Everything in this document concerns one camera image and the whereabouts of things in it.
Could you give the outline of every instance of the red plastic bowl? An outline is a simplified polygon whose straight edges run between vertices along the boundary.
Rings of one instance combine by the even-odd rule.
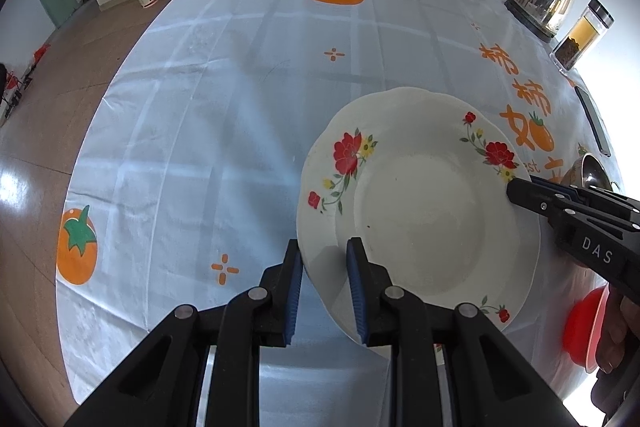
[[[608,296],[607,285],[592,290],[574,305],[564,325],[562,348],[587,373],[592,373],[598,367],[595,352]]]

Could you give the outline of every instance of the glass tea bottle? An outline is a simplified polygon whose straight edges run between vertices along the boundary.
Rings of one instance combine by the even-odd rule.
[[[551,52],[551,59],[562,73],[568,73],[613,24],[613,17],[598,0],[591,0],[578,22]]]

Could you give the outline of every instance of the brown tile floor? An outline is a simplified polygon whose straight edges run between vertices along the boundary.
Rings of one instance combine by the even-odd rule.
[[[113,75],[166,2],[81,7],[52,36],[0,128],[0,357],[49,427],[77,407],[56,318],[56,242],[71,171]]]

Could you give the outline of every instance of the tablecloth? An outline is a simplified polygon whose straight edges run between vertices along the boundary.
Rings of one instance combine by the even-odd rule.
[[[172,0],[101,101],[66,197],[56,295],[76,400],[174,307],[222,305],[281,261],[306,154],[364,94],[452,94],[495,123],[532,174],[559,180],[589,151],[620,183],[573,89],[581,79],[559,73],[504,1]],[[595,279],[541,229],[529,297],[505,332],[564,397],[584,371],[562,354],[562,327]],[[74,248],[82,269],[65,260]],[[262,350],[261,424],[384,423],[386,374],[305,277],[292,346]]]

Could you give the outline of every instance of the floral plate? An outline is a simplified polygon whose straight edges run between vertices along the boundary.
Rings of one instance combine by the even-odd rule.
[[[343,107],[302,170],[298,243],[337,324],[358,339],[345,248],[425,302],[475,303],[499,328],[524,304],[540,249],[538,216],[506,183],[529,175],[498,128],[462,100],[415,87]]]

